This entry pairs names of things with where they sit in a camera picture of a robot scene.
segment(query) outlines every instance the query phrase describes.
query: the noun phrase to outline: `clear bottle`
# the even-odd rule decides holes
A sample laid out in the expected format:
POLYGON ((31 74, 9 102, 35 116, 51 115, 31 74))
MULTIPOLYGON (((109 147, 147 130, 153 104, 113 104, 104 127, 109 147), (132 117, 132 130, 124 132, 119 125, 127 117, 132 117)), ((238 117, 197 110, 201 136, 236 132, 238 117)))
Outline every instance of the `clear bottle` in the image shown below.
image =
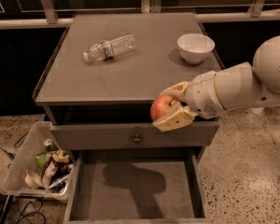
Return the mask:
POLYGON ((83 59, 86 63, 105 61, 135 48, 136 41, 133 34, 121 35, 92 45, 83 53, 83 59))

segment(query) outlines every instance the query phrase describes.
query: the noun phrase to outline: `plastic bin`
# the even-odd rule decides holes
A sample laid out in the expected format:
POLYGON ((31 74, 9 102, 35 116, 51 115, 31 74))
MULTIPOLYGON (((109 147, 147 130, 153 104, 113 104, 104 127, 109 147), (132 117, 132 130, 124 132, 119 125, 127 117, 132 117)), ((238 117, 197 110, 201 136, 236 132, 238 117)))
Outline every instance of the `plastic bin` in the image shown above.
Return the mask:
POLYGON ((50 138, 53 142, 55 142, 55 144, 57 144, 49 130, 50 126, 51 123, 48 121, 39 121, 32 126, 26 136, 26 139, 21 145, 19 154, 12 162, 9 174, 7 175, 2 187, 3 194, 42 197, 46 199, 56 199, 66 203, 69 192, 69 184, 66 185, 63 193, 50 193, 44 189, 31 189, 24 181, 27 169, 35 172, 37 170, 35 157, 46 151, 43 145, 44 140, 50 138))

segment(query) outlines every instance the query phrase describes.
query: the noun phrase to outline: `bowl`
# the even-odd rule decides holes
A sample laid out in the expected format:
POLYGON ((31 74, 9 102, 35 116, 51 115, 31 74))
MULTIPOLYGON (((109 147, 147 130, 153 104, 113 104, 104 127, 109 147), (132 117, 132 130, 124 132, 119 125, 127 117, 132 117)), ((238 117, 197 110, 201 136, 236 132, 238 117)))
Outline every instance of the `bowl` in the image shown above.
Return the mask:
POLYGON ((31 189, 38 189, 40 187, 43 187, 43 183, 41 181, 40 176, 37 173, 35 173, 34 171, 29 170, 29 169, 26 170, 25 183, 31 189))
POLYGON ((215 42, 202 34, 185 34, 177 40, 178 50, 187 63, 201 63, 212 53, 215 42))

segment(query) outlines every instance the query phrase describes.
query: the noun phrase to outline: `red apple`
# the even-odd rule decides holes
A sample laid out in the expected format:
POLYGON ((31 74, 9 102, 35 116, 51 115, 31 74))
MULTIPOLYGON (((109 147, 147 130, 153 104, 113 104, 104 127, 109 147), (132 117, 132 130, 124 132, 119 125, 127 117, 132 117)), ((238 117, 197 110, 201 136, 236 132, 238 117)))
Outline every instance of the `red apple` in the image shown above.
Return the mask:
POLYGON ((178 100, 169 94, 157 97, 150 108, 151 119, 155 121, 160 117, 165 116, 177 102, 178 100))

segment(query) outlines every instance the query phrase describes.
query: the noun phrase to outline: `floor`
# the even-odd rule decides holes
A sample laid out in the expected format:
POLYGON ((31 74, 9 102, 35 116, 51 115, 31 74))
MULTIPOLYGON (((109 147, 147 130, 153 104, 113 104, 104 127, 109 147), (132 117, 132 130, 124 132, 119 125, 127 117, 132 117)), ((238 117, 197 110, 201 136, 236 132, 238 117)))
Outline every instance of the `floor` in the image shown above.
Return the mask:
MULTIPOLYGON (((221 224, 280 224, 280 107, 261 113, 248 108, 222 117, 199 168, 210 218, 221 224)), ((0 117, 0 147, 17 154, 13 145, 43 115, 0 117)), ((11 159, 0 150, 0 188, 11 159)), ((20 210, 31 200, 14 200, 6 223, 16 223, 20 210)), ((32 202, 27 211, 35 211, 32 202)), ((63 223, 66 205, 45 201, 40 212, 47 223, 63 223)), ((42 216, 22 223, 43 223, 42 216)))

